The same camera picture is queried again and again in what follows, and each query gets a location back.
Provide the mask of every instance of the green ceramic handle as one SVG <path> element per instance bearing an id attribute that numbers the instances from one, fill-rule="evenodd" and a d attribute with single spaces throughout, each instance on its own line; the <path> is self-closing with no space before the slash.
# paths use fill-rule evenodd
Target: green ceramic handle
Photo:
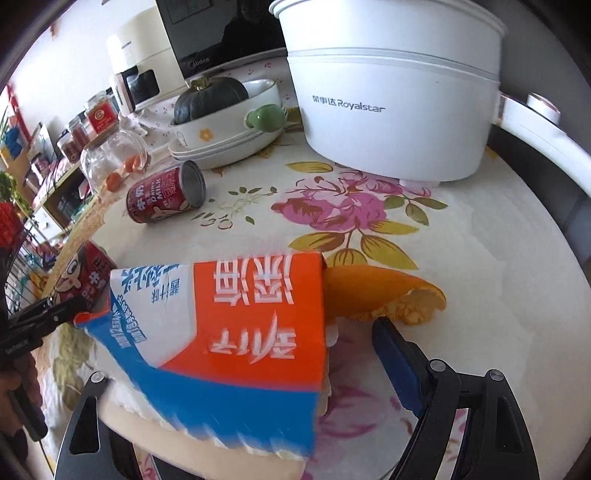
<path id="1" fill-rule="evenodd" d="M 271 133 L 285 127 L 285 112 L 275 105 L 263 105 L 246 116 L 246 126 L 261 132 Z"/>

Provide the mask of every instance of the spice jar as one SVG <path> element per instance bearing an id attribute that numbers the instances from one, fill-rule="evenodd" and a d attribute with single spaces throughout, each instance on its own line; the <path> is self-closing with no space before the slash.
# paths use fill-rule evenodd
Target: spice jar
<path id="1" fill-rule="evenodd" d="M 71 133 L 67 132 L 57 141 L 57 148 L 61 150 L 70 163 L 74 164 L 80 160 L 82 149 L 78 146 Z"/>
<path id="2" fill-rule="evenodd" d="M 100 135 L 118 121 L 115 108 L 113 108 L 113 104 L 104 90 L 88 100 L 84 107 L 86 116 L 97 135 Z"/>
<path id="3" fill-rule="evenodd" d="M 72 120 L 70 120 L 70 123 L 68 124 L 68 131 L 70 132 L 70 135 L 72 135 L 76 145 L 78 145 L 80 152 L 82 152 L 90 139 L 88 138 L 88 135 L 86 135 L 86 130 L 84 125 L 82 125 L 82 121 L 80 121 L 80 117 L 76 115 Z"/>

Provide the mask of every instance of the orange peel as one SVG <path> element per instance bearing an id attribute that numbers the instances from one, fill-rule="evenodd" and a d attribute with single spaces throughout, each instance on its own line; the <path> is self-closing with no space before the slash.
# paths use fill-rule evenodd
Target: orange peel
<path id="1" fill-rule="evenodd" d="M 428 322 L 444 310 L 444 293 L 422 278 L 389 268 L 343 265 L 323 272 L 324 315 L 361 321 L 388 316 L 409 325 Z"/>

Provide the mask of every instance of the screw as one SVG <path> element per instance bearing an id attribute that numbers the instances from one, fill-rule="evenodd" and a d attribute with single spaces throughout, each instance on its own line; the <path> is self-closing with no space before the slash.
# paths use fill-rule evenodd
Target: screw
<path id="1" fill-rule="evenodd" d="M 429 365 L 431 366 L 431 370 L 435 370 L 436 372 L 443 372 L 446 369 L 445 364 L 441 360 L 431 360 Z"/>
<path id="2" fill-rule="evenodd" d="M 92 377 L 90 378 L 90 381 L 93 383 L 99 383 L 102 382 L 105 379 L 105 375 L 103 374 L 103 372 L 94 372 L 92 374 Z"/>
<path id="3" fill-rule="evenodd" d="M 503 375 L 503 373 L 502 372 L 499 372 L 498 370 L 491 370 L 489 372 L 489 374 L 491 375 L 491 378 L 495 382 L 501 382 L 505 378 L 505 376 Z"/>

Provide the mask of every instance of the white appliance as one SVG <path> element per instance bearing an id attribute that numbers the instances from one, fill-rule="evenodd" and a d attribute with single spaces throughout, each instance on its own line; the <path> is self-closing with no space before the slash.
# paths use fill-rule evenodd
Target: white appliance
<path id="1" fill-rule="evenodd" d="M 591 158 L 560 113 L 499 92 L 506 28 L 469 0 L 275 0 L 306 138 L 321 155 L 406 181 L 473 174 L 491 124 L 591 195 Z"/>
<path id="2" fill-rule="evenodd" d="M 107 39 L 113 75 L 109 79 L 125 116 L 186 90 L 157 7 L 126 22 Z"/>

